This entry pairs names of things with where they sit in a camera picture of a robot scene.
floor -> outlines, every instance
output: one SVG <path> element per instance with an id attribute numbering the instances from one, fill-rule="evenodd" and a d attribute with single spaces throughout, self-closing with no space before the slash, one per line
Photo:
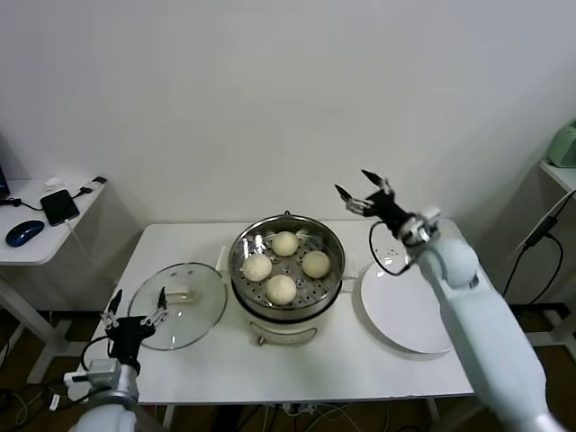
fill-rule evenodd
<path id="1" fill-rule="evenodd" d="M 62 316 L 52 316 L 51 322 L 55 324 Z M 73 316 L 73 325 L 67 333 L 70 340 L 88 340 L 97 323 L 97 316 Z M 548 325 L 540 314 L 536 312 L 526 312 L 521 318 L 521 324 L 525 331 L 547 330 Z M 17 322 L 7 313 L 0 311 L 0 346 L 5 342 L 5 336 L 9 336 L 15 330 Z M 35 359 L 42 349 L 42 343 L 30 332 L 24 331 L 22 337 L 8 356 L 4 366 L 0 369 L 0 389 L 22 389 L 26 384 L 26 376 L 32 369 Z M 576 402 L 573 398 L 576 389 L 576 364 L 561 347 L 538 348 L 537 353 L 546 370 L 548 385 L 547 397 L 552 413 L 569 430 L 576 430 Z M 77 369 L 76 359 L 57 359 L 49 369 L 45 382 L 50 382 L 63 375 L 65 372 Z M 65 394 L 62 385 L 55 387 L 60 394 Z M 31 387 L 20 394 L 25 401 L 30 401 L 40 392 L 39 387 Z M 460 402 L 459 399 L 450 398 L 437 402 L 440 412 L 447 412 Z M 37 399 L 30 404 L 29 417 L 34 416 L 43 401 Z M 40 415 L 29 425 L 14 429 L 16 426 L 16 416 L 19 414 L 22 405 L 16 401 L 10 403 L 7 409 L 2 409 L 5 405 L 5 395 L 0 395 L 0 432 L 6 430 L 20 430 L 22 432 L 38 431 L 62 432 L 68 431 L 79 419 L 85 406 L 75 406 L 58 413 L 53 413 L 43 409 Z M 162 417 L 164 409 L 159 407 L 145 407 L 152 415 L 157 412 L 159 418 Z M 350 406 L 342 407 L 346 414 L 357 424 L 362 432 L 383 432 L 387 430 L 396 432 L 407 425 L 416 428 L 405 428 L 406 431 L 424 432 L 429 425 L 430 418 L 426 403 L 423 400 L 395 400 L 386 402 L 366 402 L 354 403 Z M 326 412 L 327 407 L 319 407 L 319 410 Z M 266 417 L 265 407 L 215 407 L 215 406 L 194 406 L 178 407 L 175 411 L 172 430 L 177 432 L 204 432 L 204 431 L 235 431 L 240 424 L 248 418 L 242 428 L 242 432 L 274 431 L 274 432 L 308 432 L 310 425 L 318 418 L 319 414 L 302 414 L 298 418 L 290 418 L 279 409 L 274 418 L 275 408 L 268 408 L 267 424 L 264 427 Z M 318 421 L 314 427 L 314 432 L 322 430 L 354 431 L 354 427 L 339 412 L 328 415 Z M 501 431 L 503 428 L 496 419 L 485 410 L 474 417 L 459 430 L 466 432 L 475 431 Z"/>

white plate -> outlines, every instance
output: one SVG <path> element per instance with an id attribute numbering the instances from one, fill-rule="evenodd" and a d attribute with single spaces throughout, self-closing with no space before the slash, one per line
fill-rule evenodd
<path id="1" fill-rule="evenodd" d="M 368 318 L 392 342 L 421 354 L 452 348 L 438 300 L 417 265 L 401 276 L 390 276 L 374 263 L 360 290 Z"/>

steamed bun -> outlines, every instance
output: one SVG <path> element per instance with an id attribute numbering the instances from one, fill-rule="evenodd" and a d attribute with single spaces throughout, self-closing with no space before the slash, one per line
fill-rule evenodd
<path id="1" fill-rule="evenodd" d="M 266 284 L 266 297 L 278 306 L 290 303 L 296 297 L 296 283 L 285 274 L 277 274 Z"/>
<path id="2" fill-rule="evenodd" d="M 279 232 L 272 239 L 272 250 L 280 257 L 289 257 L 298 248 L 298 237 L 289 231 Z"/>
<path id="3" fill-rule="evenodd" d="M 242 265 L 242 273 L 249 281 L 264 281 L 272 272 L 270 258 L 262 254 L 250 256 Z"/>
<path id="4" fill-rule="evenodd" d="M 320 279 L 329 273 L 330 259 L 324 252 L 313 250 L 304 256 L 302 270 L 312 279 Z"/>

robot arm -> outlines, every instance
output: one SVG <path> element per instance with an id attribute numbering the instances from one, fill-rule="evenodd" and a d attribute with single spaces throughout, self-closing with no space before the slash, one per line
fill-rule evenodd
<path id="1" fill-rule="evenodd" d="M 545 372 L 534 349 L 473 249 L 440 236 L 438 210 L 407 213 L 394 202 L 387 180 L 364 174 L 378 186 L 377 193 L 358 200 L 337 186 L 340 196 L 351 212 L 377 216 L 386 224 L 407 249 L 405 269 L 418 264 L 438 298 L 442 321 L 476 396 L 509 430 L 565 431 L 546 405 Z"/>
<path id="2" fill-rule="evenodd" d="M 148 316 L 117 319 L 116 312 L 121 300 L 122 290 L 112 299 L 108 311 L 102 314 L 106 336 L 112 341 L 110 358 L 94 360 L 87 371 L 64 375 L 67 386 L 89 382 L 92 390 L 97 391 L 90 399 L 93 408 L 80 418 L 70 432 L 166 432 L 138 405 L 136 385 L 140 373 L 140 345 L 144 339 L 156 333 L 168 315 L 165 290 L 160 290 L 157 308 Z"/>

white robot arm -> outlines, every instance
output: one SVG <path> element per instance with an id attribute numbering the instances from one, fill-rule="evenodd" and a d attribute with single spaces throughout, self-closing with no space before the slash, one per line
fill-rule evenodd
<path id="1" fill-rule="evenodd" d="M 408 213 L 394 201 L 387 180 L 363 171 L 378 186 L 365 200 L 336 186 L 346 207 L 382 220 L 408 251 L 411 265 L 430 283 L 446 331 L 476 396 L 511 431 L 565 431 L 546 405 L 544 369 L 504 299 L 480 268 L 473 249 L 461 240 L 441 238 L 438 209 Z M 390 271 L 376 262 L 387 273 Z"/>

